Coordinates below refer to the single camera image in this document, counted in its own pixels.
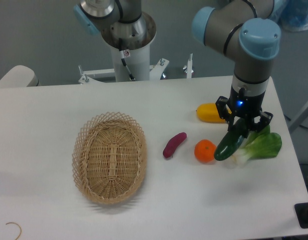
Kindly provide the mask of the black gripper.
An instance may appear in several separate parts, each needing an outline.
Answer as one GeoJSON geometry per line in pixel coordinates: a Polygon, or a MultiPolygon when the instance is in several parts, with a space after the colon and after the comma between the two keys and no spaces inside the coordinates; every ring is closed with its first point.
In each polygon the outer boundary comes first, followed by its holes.
{"type": "Polygon", "coordinates": [[[262,111],[262,101],[265,92],[256,96],[240,96],[238,90],[231,87],[230,97],[226,98],[220,96],[215,105],[218,115],[228,124],[228,131],[235,129],[234,120],[236,117],[245,118],[246,133],[244,137],[247,138],[250,132],[260,132],[267,127],[273,114],[267,111],[262,111]],[[255,117],[259,117],[259,121],[255,123],[255,117]]]}

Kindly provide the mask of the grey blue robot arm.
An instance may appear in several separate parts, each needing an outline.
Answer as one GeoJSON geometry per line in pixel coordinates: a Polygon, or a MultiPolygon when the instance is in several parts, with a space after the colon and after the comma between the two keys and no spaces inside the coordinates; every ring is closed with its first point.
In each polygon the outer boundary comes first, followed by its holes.
{"type": "MultiPolygon", "coordinates": [[[[272,119],[261,105],[279,52],[281,31],[270,19],[278,6],[277,0],[234,0],[220,10],[204,7],[193,18],[193,37],[235,63],[230,96],[216,101],[229,131],[237,129],[238,121],[247,131],[261,131],[272,119]]],[[[139,0],[82,0],[74,14],[88,33],[100,34],[110,47],[116,81],[161,78],[167,62],[150,67],[156,25],[139,0]]]]}

